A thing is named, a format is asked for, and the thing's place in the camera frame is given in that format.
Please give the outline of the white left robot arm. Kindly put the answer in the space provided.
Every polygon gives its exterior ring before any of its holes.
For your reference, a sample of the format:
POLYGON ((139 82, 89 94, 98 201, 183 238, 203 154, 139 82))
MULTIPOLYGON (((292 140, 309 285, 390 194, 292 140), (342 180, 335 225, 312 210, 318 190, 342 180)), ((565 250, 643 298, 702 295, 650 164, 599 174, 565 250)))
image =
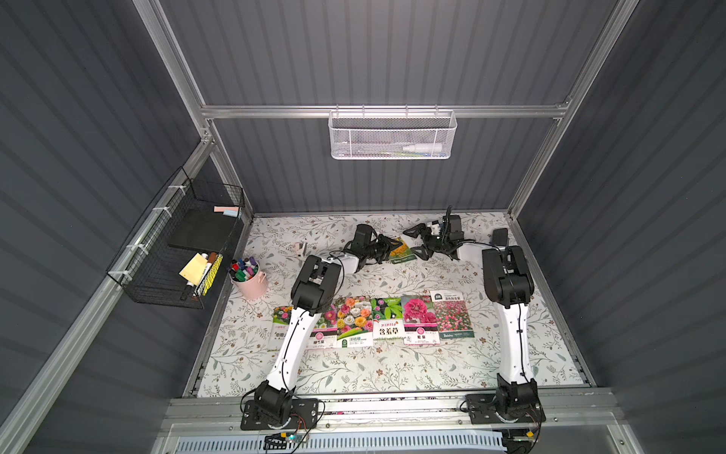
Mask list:
POLYGON ((240 429, 312 429, 323 416, 319 399, 297 395, 299 367, 308 346, 356 348, 374 343, 388 316, 371 297, 340 298, 345 278, 369 264, 383 264, 405 244, 359 224, 354 238, 322 257, 308 255, 290 292, 291 304, 275 316, 287 327, 266 378, 240 400, 240 429))

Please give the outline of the green mimosa seed packet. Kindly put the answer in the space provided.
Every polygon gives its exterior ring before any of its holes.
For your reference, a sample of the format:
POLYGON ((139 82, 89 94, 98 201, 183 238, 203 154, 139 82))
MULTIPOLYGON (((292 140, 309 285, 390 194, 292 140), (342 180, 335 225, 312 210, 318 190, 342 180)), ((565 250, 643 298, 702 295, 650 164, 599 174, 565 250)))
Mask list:
POLYGON ((404 308, 400 298, 374 298, 372 300, 374 340, 402 339, 405 336, 404 308))

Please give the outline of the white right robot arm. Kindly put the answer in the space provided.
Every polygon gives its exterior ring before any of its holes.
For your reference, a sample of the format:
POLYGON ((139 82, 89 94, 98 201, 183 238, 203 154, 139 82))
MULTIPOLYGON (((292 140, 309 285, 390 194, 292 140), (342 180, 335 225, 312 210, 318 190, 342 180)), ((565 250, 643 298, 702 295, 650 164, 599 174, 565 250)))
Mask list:
POLYGON ((491 239, 467 239, 461 217, 448 207, 439 221, 419 223, 403 234, 419 238, 420 246, 411 249, 419 259, 441 253, 452 260, 480 266, 484 291, 493 303, 500 328, 501 361, 492 406, 505 423, 527 417, 536 424, 545 421, 542 404, 529 358, 527 318, 535 285, 521 247, 510 245, 506 228, 493 230, 491 239))

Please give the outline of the chrysanthemum seed packet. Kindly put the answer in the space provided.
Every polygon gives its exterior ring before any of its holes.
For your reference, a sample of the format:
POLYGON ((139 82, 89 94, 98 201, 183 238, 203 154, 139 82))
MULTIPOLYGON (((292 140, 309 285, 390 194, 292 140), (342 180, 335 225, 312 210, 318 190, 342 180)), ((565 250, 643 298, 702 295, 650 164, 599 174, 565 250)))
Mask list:
POLYGON ((309 335, 307 350, 334 349, 338 341, 338 312, 331 305, 321 314, 321 318, 312 328, 309 335))

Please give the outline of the yellow sunflower seed packet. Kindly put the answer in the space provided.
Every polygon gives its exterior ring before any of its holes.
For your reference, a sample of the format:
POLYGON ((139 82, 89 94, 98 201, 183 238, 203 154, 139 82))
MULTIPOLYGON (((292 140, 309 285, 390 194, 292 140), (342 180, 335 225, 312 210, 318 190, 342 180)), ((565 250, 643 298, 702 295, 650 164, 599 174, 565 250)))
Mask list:
POLYGON ((397 247, 389 254, 389 262, 392 264, 402 264, 417 259, 417 255, 413 253, 408 244, 402 238, 395 240, 397 247))

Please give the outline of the pink hollyhock seed packet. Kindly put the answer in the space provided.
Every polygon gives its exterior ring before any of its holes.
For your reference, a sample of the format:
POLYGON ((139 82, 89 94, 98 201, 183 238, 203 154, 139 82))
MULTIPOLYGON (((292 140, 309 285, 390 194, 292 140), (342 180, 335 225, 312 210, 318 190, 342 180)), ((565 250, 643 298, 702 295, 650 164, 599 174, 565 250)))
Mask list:
POLYGON ((404 343, 409 346, 438 345, 441 342, 439 320, 429 295, 405 295, 401 299, 404 320, 404 343))

